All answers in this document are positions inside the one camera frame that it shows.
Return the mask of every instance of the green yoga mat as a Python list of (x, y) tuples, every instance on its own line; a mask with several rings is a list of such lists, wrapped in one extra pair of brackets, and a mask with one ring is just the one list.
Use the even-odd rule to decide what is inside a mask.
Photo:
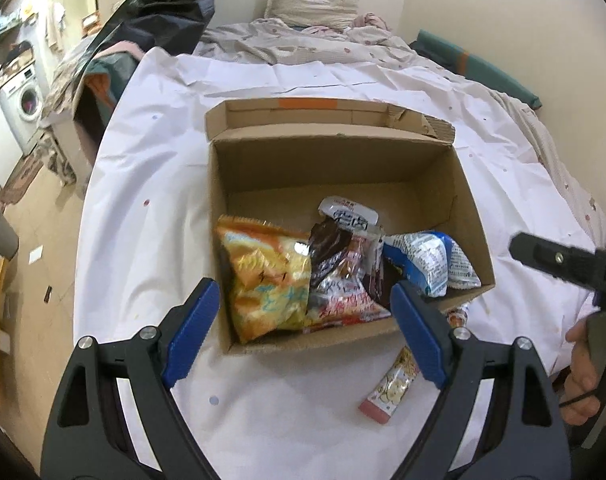
[(410, 47), (421, 56), (437, 62), (451, 72), (523, 101), (532, 110), (537, 110), (542, 106), (537, 95), (500, 68), (426, 30), (419, 32), (419, 37)]

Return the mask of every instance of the black plastic bag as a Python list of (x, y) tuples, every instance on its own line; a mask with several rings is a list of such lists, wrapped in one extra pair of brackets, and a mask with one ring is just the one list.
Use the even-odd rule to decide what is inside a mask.
[(94, 55), (119, 41), (132, 41), (144, 52), (160, 46), (173, 56), (192, 53), (212, 16), (214, 0), (124, 1), (79, 60), (74, 91)]

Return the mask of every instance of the open cardboard box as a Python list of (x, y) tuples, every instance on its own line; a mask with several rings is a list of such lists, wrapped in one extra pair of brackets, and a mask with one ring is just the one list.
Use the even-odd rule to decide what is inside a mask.
[[(377, 102), (321, 98), (226, 101), (206, 114), (210, 139), (212, 258), (224, 296), (231, 273), (214, 232), (221, 214), (309, 231), (330, 195), (378, 212), (386, 234), (436, 229), (469, 257), (483, 286), (434, 300), (443, 312), (494, 286), (472, 193), (452, 142), (454, 127)], [(222, 349), (229, 353), (307, 349), (398, 330), (393, 318), (309, 334), (277, 332), (241, 345), (223, 299)]]

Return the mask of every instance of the bed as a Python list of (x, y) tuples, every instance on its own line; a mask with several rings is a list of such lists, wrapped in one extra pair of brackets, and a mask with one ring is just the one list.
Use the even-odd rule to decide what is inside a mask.
[[(454, 124), (497, 283), (470, 304), (468, 326), (492, 341), (529, 336), (549, 374), (569, 364), (564, 334), (591, 311), (591, 298), (513, 261), (508, 241), (523, 230), (593, 250), (606, 245), (606, 215), (567, 173), (535, 113), (421, 58), (380, 28), (305, 34), (274, 19), (209, 30), (194, 56), (155, 48), (142, 59), (87, 190), (75, 340), (129, 338), (211, 275), (204, 114), (222, 100), (269, 96), (380, 100)], [(224, 479), (389, 478), (437, 396), (419, 377), (387, 425), (358, 411), (402, 347), (401, 335), (225, 356), (216, 330), (172, 393)], [(473, 455), (490, 387), (479, 392), (452, 466)], [(120, 392), (139, 458), (154, 465), (125, 381)]]

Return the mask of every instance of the metal screw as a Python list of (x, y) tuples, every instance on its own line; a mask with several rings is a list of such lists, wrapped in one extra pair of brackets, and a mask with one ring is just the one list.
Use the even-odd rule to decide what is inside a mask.
[(141, 339), (154, 339), (158, 330), (155, 326), (144, 326), (138, 333)]
[(86, 348), (89, 348), (90, 346), (92, 346), (92, 338), (88, 335), (86, 335), (85, 337), (81, 337), (78, 340), (78, 348), (82, 348), (83, 350), (85, 350)]
[(454, 337), (461, 341), (467, 341), (472, 336), (472, 333), (464, 326), (459, 326), (454, 329)]
[(519, 337), (516, 339), (516, 346), (521, 350), (529, 350), (532, 348), (532, 341), (526, 337)]

